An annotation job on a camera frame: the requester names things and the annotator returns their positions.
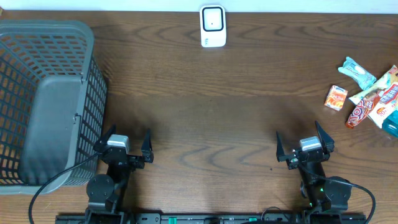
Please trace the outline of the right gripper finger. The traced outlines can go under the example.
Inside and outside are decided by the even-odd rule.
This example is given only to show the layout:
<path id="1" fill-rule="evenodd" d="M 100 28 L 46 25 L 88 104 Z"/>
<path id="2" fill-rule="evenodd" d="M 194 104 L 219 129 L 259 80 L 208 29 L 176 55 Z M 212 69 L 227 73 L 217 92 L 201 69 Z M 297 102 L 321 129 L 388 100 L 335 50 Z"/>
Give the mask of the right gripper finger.
<path id="1" fill-rule="evenodd" d="M 315 126 L 318 132 L 318 137 L 320 143 L 322 145 L 323 151 L 327 153 L 331 153 L 335 148 L 335 141 L 331 138 L 331 136 L 320 126 L 318 121 L 315 121 Z"/>
<path id="2" fill-rule="evenodd" d="M 280 135 L 278 132 L 276 132 L 276 138 L 277 138 L 277 149 L 276 149 L 276 158 L 279 162 L 285 161 L 285 153 L 284 153 L 284 148 L 280 139 Z"/>

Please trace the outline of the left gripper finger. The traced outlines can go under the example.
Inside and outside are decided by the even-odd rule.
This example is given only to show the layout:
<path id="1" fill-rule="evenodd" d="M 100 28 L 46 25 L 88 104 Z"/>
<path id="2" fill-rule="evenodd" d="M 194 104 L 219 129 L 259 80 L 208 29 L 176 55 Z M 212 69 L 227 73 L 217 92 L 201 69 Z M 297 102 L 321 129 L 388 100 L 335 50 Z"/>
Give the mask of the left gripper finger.
<path id="1" fill-rule="evenodd" d="M 141 146 L 141 152 L 144 157 L 152 157 L 153 156 L 153 149 L 152 149 L 152 143 L 151 143 L 150 137 L 151 137 L 151 131 L 150 131 L 150 129 L 148 129 L 144 136 L 144 142 L 142 143 L 142 146 Z"/>
<path id="2" fill-rule="evenodd" d="M 116 132 L 116 126 L 112 125 L 108 131 L 103 134 L 94 145 L 94 151 L 105 151 L 108 146 L 109 138 Z"/>

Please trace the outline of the small orange snack packet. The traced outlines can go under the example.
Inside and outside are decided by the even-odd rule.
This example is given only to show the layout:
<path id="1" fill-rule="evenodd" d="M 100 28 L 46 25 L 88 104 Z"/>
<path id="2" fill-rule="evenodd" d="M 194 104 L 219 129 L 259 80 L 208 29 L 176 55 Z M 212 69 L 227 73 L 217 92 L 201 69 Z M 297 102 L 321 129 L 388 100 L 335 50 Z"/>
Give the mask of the small orange snack packet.
<path id="1" fill-rule="evenodd" d="M 333 110 L 340 111 L 344 105 L 347 94 L 347 90 L 339 86 L 332 85 L 326 96 L 324 105 Z"/>

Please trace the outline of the brown chocolate bar wrapper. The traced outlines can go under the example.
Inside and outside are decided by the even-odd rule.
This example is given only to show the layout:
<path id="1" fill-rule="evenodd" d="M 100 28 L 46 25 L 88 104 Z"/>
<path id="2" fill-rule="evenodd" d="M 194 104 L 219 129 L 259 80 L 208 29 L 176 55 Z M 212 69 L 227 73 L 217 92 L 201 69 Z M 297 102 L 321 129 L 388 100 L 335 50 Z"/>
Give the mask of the brown chocolate bar wrapper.
<path id="1" fill-rule="evenodd" d="M 384 90 L 378 89 L 364 96 L 348 117 L 348 120 L 345 122 L 345 126 L 353 129 L 362 122 L 379 103 L 383 94 Z"/>

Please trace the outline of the teal mouthwash bottle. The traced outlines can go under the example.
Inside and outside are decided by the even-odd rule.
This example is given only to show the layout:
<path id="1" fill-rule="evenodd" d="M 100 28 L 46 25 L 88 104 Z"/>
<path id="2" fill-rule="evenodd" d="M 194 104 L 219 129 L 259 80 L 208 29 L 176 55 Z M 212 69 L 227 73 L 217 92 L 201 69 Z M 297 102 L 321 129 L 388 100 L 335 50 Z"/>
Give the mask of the teal mouthwash bottle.
<path id="1" fill-rule="evenodd" d="M 398 111 L 391 113 L 382 124 L 382 129 L 390 135 L 398 138 Z"/>

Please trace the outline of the yellow snack bag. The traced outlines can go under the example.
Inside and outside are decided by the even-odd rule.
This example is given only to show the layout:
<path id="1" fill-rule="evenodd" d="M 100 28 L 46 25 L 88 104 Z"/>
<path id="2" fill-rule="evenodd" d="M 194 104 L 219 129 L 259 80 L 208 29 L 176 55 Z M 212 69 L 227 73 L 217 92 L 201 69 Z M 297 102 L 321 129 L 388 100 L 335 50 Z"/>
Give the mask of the yellow snack bag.
<path id="1" fill-rule="evenodd" d="M 384 94 L 368 117 L 378 128 L 382 128 L 384 120 L 397 109 L 397 66 L 393 65 L 367 90 L 349 97 L 349 100 L 357 105 L 367 94 L 378 89 L 382 90 Z"/>

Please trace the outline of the light teal wet wipes pack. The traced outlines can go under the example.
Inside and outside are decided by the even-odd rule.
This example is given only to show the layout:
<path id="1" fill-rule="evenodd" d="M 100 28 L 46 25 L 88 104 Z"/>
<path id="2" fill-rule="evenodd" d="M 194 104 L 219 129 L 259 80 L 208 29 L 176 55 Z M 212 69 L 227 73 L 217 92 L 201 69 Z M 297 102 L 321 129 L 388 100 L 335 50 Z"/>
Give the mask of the light teal wet wipes pack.
<path id="1" fill-rule="evenodd" d="M 375 82 L 376 77 L 365 70 L 360 64 L 355 62 L 351 57 L 346 57 L 338 71 L 344 75 L 351 77 L 362 90 L 367 90 Z"/>

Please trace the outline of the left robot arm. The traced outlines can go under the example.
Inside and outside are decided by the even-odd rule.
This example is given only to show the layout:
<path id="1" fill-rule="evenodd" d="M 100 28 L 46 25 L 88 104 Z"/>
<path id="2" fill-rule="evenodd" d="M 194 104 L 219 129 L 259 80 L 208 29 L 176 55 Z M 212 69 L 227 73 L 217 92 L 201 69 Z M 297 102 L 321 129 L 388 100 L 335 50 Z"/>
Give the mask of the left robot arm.
<path id="1" fill-rule="evenodd" d="M 112 126 L 94 145 L 98 158 L 108 165 L 105 174 L 97 174 L 87 184 L 88 209 L 95 213 L 116 213 L 123 203 L 129 176 L 136 169 L 143 169 L 146 163 L 154 161 L 151 144 L 151 131 L 148 129 L 141 146 L 142 154 L 129 153 L 127 136 L 116 134 Z"/>

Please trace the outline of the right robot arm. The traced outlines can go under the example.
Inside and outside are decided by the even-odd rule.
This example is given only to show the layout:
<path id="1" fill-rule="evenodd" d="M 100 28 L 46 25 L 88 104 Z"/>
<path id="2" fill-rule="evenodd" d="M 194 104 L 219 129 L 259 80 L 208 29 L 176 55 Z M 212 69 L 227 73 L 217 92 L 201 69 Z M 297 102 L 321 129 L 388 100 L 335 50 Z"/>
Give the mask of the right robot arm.
<path id="1" fill-rule="evenodd" d="M 285 162 L 288 169 L 299 170 L 302 188 L 313 209 L 318 212 L 346 211 L 352 187 L 346 179 L 325 175 L 322 163 L 329 160 L 335 142 L 319 123 L 315 126 L 318 135 L 300 140 L 300 146 L 291 154 L 285 153 L 280 134 L 276 134 L 276 158 Z"/>

